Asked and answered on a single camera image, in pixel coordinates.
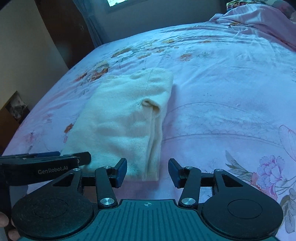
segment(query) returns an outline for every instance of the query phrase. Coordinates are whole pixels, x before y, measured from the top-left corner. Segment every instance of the pillow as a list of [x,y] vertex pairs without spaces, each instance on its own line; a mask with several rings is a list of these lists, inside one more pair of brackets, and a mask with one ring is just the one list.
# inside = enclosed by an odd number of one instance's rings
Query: pillow
[[280,10],[288,19],[296,23],[296,10],[284,0],[234,0],[226,4],[227,11],[246,4],[264,4]]

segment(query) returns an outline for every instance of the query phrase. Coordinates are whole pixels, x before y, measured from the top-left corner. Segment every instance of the leaf print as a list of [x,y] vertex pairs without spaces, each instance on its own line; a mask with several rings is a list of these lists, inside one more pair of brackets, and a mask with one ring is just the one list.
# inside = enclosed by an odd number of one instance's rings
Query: leaf print
[[296,133],[288,127],[281,125],[279,127],[279,137],[285,151],[296,161]]
[[66,127],[66,129],[64,130],[64,132],[65,132],[65,133],[68,133],[68,132],[72,129],[73,126],[74,126],[74,125],[71,123],[70,125],[68,125],[68,126]]
[[145,54],[145,55],[142,55],[142,56],[138,57],[138,59],[146,58],[146,57],[148,57],[148,56],[150,56],[150,55],[151,55],[151,54],[148,53],[148,54]]
[[164,40],[163,43],[164,44],[171,44],[171,43],[174,43],[174,41],[175,40],[173,40],[173,39],[168,39],[168,40]]
[[103,60],[103,61],[97,63],[97,64],[94,66],[95,69],[98,69],[98,68],[101,68],[101,67],[109,68],[109,63],[108,63],[106,60]]
[[190,61],[192,58],[192,54],[191,53],[186,53],[180,56],[180,59],[183,61]]
[[127,53],[127,52],[129,52],[129,51],[131,51],[131,48],[123,49],[123,50],[121,50],[121,51],[116,52],[115,54],[113,54],[113,55],[111,56],[111,58],[117,57],[117,56],[119,56],[119,55],[121,55],[121,54],[123,54],[123,53]]
[[239,24],[241,24],[241,23],[238,23],[238,22],[233,21],[233,23],[230,23],[229,25],[230,26],[236,26],[236,25],[239,25]]
[[236,168],[236,167],[234,167],[233,169],[231,169],[231,170],[229,170],[229,172],[231,172],[232,174],[235,174],[235,175],[244,175],[244,174],[246,174],[246,173],[248,173],[248,171],[246,171],[245,169],[241,169],[241,168]]
[[237,163],[237,161],[230,155],[230,153],[228,151],[225,151],[225,156],[226,156],[226,160],[232,164],[231,166],[229,166],[230,168],[233,168],[233,169],[243,169],[245,170],[246,172],[248,172],[246,169],[244,169],[241,165],[239,165]]
[[289,200],[289,211],[292,215],[296,215],[296,202],[294,200]]
[[289,205],[288,205],[289,202],[286,202],[283,207],[282,207],[282,210],[283,210],[283,213],[284,213],[284,218],[286,218],[286,215],[287,215],[287,212],[289,210]]
[[95,81],[95,80],[101,78],[107,72],[108,72],[108,68],[104,68],[101,72],[95,72],[93,74],[93,76],[91,77],[91,81]]
[[284,197],[281,199],[281,202],[279,203],[280,206],[283,207],[283,205],[284,205],[285,203],[287,203],[289,200],[290,200],[290,196],[289,196],[289,195],[284,196]]
[[251,172],[247,172],[247,173],[244,173],[244,174],[241,174],[239,176],[237,176],[239,179],[241,180],[245,180],[245,181],[248,181],[248,182],[251,182],[252,180],[252,175],[253,173]]
[[291,198],[292,200],[295,200],[295,199],[296,199],[296,191],[295,191],[293,188],[291,188],[291,189],[289,190],[289,194],[290,194],[290,198]]
[[87,75],[87,72],[84,72],[84,74],[78,76],[78,77],[74,80],[74,82],[78,82],[78,81],[80,81],[80,80],[83,79],[86,75]]
[[285,224],[286,224],[286,231],[287,233],[295,232],[295,218],[294,216],[288,211],[286,218],[285,218]]

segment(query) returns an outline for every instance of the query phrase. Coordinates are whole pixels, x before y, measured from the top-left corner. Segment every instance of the bed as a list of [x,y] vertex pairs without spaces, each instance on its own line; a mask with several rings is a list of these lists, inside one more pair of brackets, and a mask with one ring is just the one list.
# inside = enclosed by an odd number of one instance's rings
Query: bed
[[[266,4],[96,48],[39,101],[4,155],[61,151],[106,76],[153,67],[174,74],[160,180],[124,182],[117,198],[178,200],[182,190],[169,177],[169,158],[202,172],[222,168],[280,203],[277,237],[296,240],[296,24]],[[203,188],[200,202],[210,196]]]

